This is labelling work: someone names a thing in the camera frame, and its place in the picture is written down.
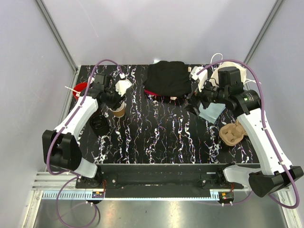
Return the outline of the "blue white paper bag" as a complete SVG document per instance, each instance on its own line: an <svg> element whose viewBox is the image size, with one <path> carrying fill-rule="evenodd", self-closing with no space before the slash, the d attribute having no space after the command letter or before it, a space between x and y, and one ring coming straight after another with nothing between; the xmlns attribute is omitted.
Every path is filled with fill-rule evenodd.
<svg viewBox="0 0 304 228"><path fill-rule="evenodd" d="M247 71L253 73L247 64L239 60L221 59L216 62L211 61L208 66L199 71L199 74L205 69L208 70L207 80L213 86L218 83L219 88L212 94L212 98L217 103L210 104L206 110L203 110L200 105L199 117L215 123L224 109L230 110L235 117L238 117L242 114L250 114L252 110L261 107L258 93L244 88L247 82Z"/></svg>

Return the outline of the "black folded cloth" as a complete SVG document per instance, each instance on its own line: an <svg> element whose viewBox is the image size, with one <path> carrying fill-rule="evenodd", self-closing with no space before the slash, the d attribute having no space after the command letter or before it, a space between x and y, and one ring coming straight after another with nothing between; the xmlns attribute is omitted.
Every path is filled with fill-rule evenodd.
<svg viewBox="0 0 304 228"><path fill-rule="evenodd" d="M189 75L188 65L181 61L159 61L148 66L143 87L163 97L183 98L191 92Z"/></svg>

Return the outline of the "red cup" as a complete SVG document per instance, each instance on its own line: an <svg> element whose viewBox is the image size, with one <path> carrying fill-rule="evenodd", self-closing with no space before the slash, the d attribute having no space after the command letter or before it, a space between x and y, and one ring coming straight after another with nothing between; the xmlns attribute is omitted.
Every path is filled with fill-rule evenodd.
<svg viewBox="0 0 304 228"><path fill-rule="evenodd" d="M85 90L87 87L87 82L79 83L73 88L73 97L78 100L80 97L80 94L83 90Z"/></svg>

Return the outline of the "stack of black lids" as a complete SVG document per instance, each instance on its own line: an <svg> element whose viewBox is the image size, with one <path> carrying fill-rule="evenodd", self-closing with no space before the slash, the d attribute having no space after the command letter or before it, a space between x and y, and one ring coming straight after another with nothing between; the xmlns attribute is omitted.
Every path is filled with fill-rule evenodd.
<svg viewBox="0 0 304 228"><path fill-rule="evenodd" d="M89 124L96 136L107 135L110 130L109 123L102 114L92 116Z"/></svg>

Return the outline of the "stack of paper cups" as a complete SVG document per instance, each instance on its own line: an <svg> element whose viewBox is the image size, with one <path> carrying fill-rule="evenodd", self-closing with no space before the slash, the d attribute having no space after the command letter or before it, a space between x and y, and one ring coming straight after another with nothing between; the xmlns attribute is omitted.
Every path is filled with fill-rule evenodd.
<svg viewBox="0 0 304 228"><path fill-rule="evenodd" d="M125 102L122 102L121 106L115 110L110 108L110 111L117 118L123 117L125 115Z"/></svg>

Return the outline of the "brown cup carrier on table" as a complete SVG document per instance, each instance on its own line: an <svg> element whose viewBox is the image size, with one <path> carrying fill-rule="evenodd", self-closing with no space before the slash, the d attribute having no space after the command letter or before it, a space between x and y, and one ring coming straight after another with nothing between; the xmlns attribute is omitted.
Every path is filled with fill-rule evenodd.
<svg viewBox="0 0 304 228"><path fill-rule="evenodd" d="M248 134L239 120L236 120L235 123L229 123L221 127L219 136L227 146L235 146Z"/></svg>

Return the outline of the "pink folded cloth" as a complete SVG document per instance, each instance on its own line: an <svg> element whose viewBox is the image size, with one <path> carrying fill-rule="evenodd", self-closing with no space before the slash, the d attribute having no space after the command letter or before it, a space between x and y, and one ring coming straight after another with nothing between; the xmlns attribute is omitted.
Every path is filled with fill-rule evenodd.
<svg viewBox="0 0 304 228"><path fill-rule="evenodd" d="M144 89L144 92L145 92L146 94L148 94L148 95L153 95L153 96L156 96L156 97L161 97L161 95L156 94L156 93L151 92L151 91L146 90L146 89ZM170 99L175 101L175 100L177 99L177 97L175 97L175 96L170 96Z"/></svg>

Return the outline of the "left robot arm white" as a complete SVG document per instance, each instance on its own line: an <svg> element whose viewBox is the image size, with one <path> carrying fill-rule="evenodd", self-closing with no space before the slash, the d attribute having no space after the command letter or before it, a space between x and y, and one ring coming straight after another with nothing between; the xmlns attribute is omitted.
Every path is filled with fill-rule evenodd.
<svg viewBox="0 0 304 228"><path fill-rule="evenodd" d="M42 134L43 156L49 173L52 167L60 168L57 174L69 171L86 177L86 183L98 188L103 181L97 173L97 165L83 158L77 138L92 115L101 105L116 111L122 108L127 89L132 83L124 73L115 85L109 85L110 76L96 74L89 78L86 88L79 92L77 103L68 116L54 130L45 130Z"/></svg>

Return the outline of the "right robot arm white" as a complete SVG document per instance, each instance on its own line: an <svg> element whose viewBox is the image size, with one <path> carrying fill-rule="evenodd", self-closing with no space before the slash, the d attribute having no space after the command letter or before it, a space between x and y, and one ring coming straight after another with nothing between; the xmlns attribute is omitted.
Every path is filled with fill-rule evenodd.
<svg viewBox="0 0 304 228"><path fill-rule="evenodd" d="M223 133L232 143L245 132L260 162L259 169L229 165L216 178L220 188L233 182L249 186L259 197L294 185L304 175L300 166L294 166L282 151L266 119L262 96L254 90L245 90L241 71L235 66L217 68L218 77L208 77L207 69L194 67L190 79L194 88L188 95L188 106L193 113L211 104L224 104L237 120L233 127L227 124Z"/></svg>

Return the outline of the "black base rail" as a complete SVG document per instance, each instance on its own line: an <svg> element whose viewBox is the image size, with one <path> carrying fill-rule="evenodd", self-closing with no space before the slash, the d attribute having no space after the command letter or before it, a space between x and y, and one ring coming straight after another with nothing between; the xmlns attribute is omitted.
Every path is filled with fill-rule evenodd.
<svg viewBox="0 0 304 228"><path fill-rule="evenodd" d="M105 184L82 178L77 189L105 187L107 199L124 200L199 200L218 198L230 186L217 183L219 170L226 164L102 164Z"/></svg>

